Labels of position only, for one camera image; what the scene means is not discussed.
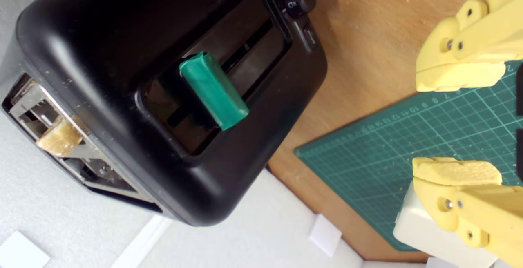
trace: screw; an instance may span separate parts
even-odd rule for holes
[[[447,199],[445,201],[445,206],[447,207],[447,209],[449,210],[452,210],[452,207],[454,207],[454,205],[452,204],[452,201],[450,201],[450,199]]]

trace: grid lines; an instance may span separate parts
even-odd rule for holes
[[[412,181],[412,158],[452,156],[491,162],[505,185],[516,174],[516,71],[506,63],[495,86],[457,92],[420,93],[295,150],[312,171],[387,242],[415,249],[392,234]]]

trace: white foam block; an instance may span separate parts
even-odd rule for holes
[[[329,257],[332,257],[342,238],[342,232],[325,216],[318,214],[308,238]]]
[[[19,231],[0,246],[2,268],[43,268],[50,258]]]
[[[396,219],[394,237],[459,268],[489,268],[497,260],[488,250],[469,248],[456,233],[441,229],[424,209],[412,183]]]

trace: toaster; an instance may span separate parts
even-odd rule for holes
[[[325,78],[315,2],[35,0],[2,62],[2,111],[89,191],[219,223]],[[195,86],[181,67],[198,55],[213,68]],[[221,126],[205,93],[241,114]]]

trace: wooden surface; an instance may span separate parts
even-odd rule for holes
[[[317,0],[310,14],[327,78],[270,161],[312,211],[324,214],[366,260],[424,262],[394,250],[293,154],[293,149],[415,93],[415,61],[436,24],[466,0]]]

